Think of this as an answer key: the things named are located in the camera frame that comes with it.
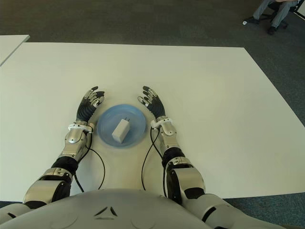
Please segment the black cable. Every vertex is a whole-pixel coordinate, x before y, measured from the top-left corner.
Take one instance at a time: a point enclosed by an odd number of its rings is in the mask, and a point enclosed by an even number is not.
[[[79,181],[78,181],[78,178],[77,178],[77,176],[76,176],[76,172],[75,172],[75,174],[74,174],[74,178],[75,178],[76,184],[77,184],[78,187],[80,188],[81,192],[84,192],[84,189],[82,188],[81,184],[80,184]]]
[[[103,161],[102,157],[101,157],[94,149],[91,149],[91,148],[90,148],[89,150],[95,152],[95,154],[96,154],[97,156],[99,156],[101,162],[103,163],[104,176],[103,176],[103,180],[102,180],[102,182],[101,182],[101,184],[100,184],[100,186],[99,186],[99,188],[98,188],[98,190],[99,190],[99,189],[102,187],[102,185],[103,185],[103,183],[104,183],[104,180],[105,180],[106,168],[105,168],[105,164],[104,164],[104,161]]]
[[[80,160],[77,162],[77,164],[79,164],[81,162],[81,160],[83,160],[83,158],[88,154],[90,148],[91,148],[91,145],[92,145],[92,133],[90,133],[90,145],[89,145],[89,148],[86,146],[86,148],[88,149],[87,152],[80,158]]]
[[[158,134],[157,134],[157,137],[155,138],[154,141],[153,141],[153,139],[152,139],[152,131],[153,131],[153,129],[151,128],[151,140],[152,140],[152,145],[151,145],[151,147],[149,147],[149,149],[148,149],[148,151],[147,151],[146,157],[145,157],[144,162],[143,162],[143,165],[142,165],[142,171],[141,171],[141,181],[142,181],[142,186],[143,186],[143,189],[144,189],[144,190],[146,190],[146,188],[145,188],[145,186],[144,186],[144,182],[143,182],[143,169],[144,169],[145,161],[146,161],[146,158],[147,158],[147,156],[148,156],[148,154],[149,154],[149,152],[150,152],[152,146],[154,145],[154,142],[157,140],[157,138],[158,138],[158,136],[159,136],[160,129],[158,129]]]
[[[158,152],[158,154],[159,154],[159,156],[160,156],[160,158],[161,158],[161,160],[163,160],[163,157],[162,157],[162,155],[161,155],[161,153],[160,153],[160,151],[157,149],[157,147],[156,147],[156,145],[154,144],[154,141],[153,141],[153,136],[152,136],[152,128],[151,128],[151,141],[152,141],[152,144],[153,144],[153,147],[155,148],[155,150]]]
[[[79,160],[77,163],[79,164],[79,163],[81,162],[81,160],[83,160],[83,158],[88,154],[89,150],[91,150],[91,151],[93,151],[93,152],[96,153],[96,155],[100,158],[100,160],[101,160],[101,162],[102,162],[102,164],[103,164],[103,168],[104,168],[103,180],[102,180],[102,182],[101,182],[101,184],[100,184],[100,186],[99,186],[99,188],[98,188],[98,189],[100,189],[100,188],[102,187],[103,183],[104,183],[104,180],[105,180],[105,172],[106,172],[105,164],[104,164],[104,161],[103,161],[103,159],[101,158],[101,156],[100,156],[94,149],[91,149],[91,145],[92,145],[92,133],[91,133],[91,138],[90,138],[90,146],[89,146],[89,148],[88,148],[87,146],[85,146],[88,150],[87,150],[87,152],[80,158],[80,160]],[[78,187],[80,188],[81,192],[84,192],[84,189],[82,188],[80,182],[78,181],[78,178],[77,178],[77,176],[76,176],[76,172],[75,172],[74,177],[75,177],[76,184],[77,184]]]
[[[158,150],[158,148],[156,147],[156,145],[153,142],[152,135],[151,135],[151,141],[152,141],[152,144],[153,144],[155,150],[158,152],[159,156],[161,157],[161,160],[163,160],[163,157],[162,157],[160,151]],[[162,182],[162,184],[163,184],[163,193],[164,193],[164,196],[167,197],[166,191],[165,191],[165,168],[163,168],[163,182]]]
[[[90,135],[90,146],[89,148],[91,148],[91,145],[92,145],[92,133]],[[77,162],[77,164],[79,164],[81,162],[81,160],[83,160],[83,158],[88,154],[89,152],[89,149],[87,150],[87,152],[80,158],[80,160]],[[75,181],[76,181],[76,184],[78,185],[78,187],[80,188],[81,192],[84,192],[84,189],[82,188],[80,182],[78,181],[78,178],[77,178],[77,175],[76,175],[76,171],[75,171],[75,174],[74,174],[74,178],[75,178]]]
[[[164,196],[167,197],[166,191],[165,191],[165,168],[163,168],[163,193],[164,193]]]

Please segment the white desk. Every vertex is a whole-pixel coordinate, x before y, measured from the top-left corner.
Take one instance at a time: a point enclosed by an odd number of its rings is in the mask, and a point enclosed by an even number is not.
[[[2,66],[0,199],[22,200],[64,146],[84,93],[106,92],[92,120],[109,107],[132,104],[153,88],[174,120],[178,141],[202,173],[207,192],[223,198],[305,191],[305,128],[244,48],[24,43]],[[149,132],[128,150],[106,146],[103,187],[142,188]],[[96,189],[102,165],[89,154],[77,171],[85,190]],[[162,193],[162,167],[152,151],[146,188]],[[75,183],[72,194],[79,193]]]
[[[0,66],[13,54],[13,52],[27,39],[29,35],[2,35],[0,36]]]

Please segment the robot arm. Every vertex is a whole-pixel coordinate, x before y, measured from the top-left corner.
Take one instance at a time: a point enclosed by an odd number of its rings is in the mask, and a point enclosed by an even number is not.
[[[163,156],[162,166],[167,174],[168,198],[183,205],[187,200],[204,194],[203,178],[178,145],[177,131],[172,120],[166,116],[159,96],[147,86],[144,86],[143,90],[146,96],[139,96],[138,100],[155,116],[156,122],[152,121],[152,128],[160,128],[160,150]]]
[[[167,177],[168,198],[185,207],[189,212],[215,229],[283,229],[282,227],[252,218],[234,208],[223,199],[205,193],[205,185],[199,171],[187,159],[179,147],[177,131],[159,96],[149,87],[143,87],[146,97],[138,97],[155,116],[152,128],[160,128],[162,166]]]
[[[55,163],[28,189],[23,204],[29,208],[39,208],[70,195],[72,178],[85,153],[87,134],[94,129],[88,121],[104,100],[104,92],[94,92],[97,88],[90,89],[83,97],[76,121],[68,127],[65,147]]]

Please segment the person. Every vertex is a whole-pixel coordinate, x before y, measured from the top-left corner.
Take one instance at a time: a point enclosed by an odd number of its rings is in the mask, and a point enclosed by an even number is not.
[[[259,24],[259,17],[263,14],[264,10],[268,7],[269,4],[273,2],[281,2],[279,11],[275,18],[271,22],[271,26],[268,29],[268,34],[273,35],[280,25],[281,21],[287,16],[290,7],[296,6],[300,0],[263,0],[257,10],[254,12],[253,17],[249,18],[247,22]]]

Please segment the office chair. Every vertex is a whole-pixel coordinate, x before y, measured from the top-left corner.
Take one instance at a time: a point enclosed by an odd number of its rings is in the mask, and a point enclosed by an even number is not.
[[[304,0],[300,0],[299,3],[295,6],[290,7],[289,12],[295,12],[297,7],[300,6],[303,3]],[[280,5],[282,4],[282,2],[273,2],[271,4],[268,5],[268,7],[272,10],[274,10],[274,12],[272,14],[262,14],[262,18],[260,18],[259,21],[264,21],[264,20],[270,20],[270,22],[272,22],[273,18],[275,18],[275,16],[277,15],[277,12],[280,9]],[[284,20],[281,21],[280,25],[282,25],[282,27],[284,29],[286,29],[288,27],[288,23]]]

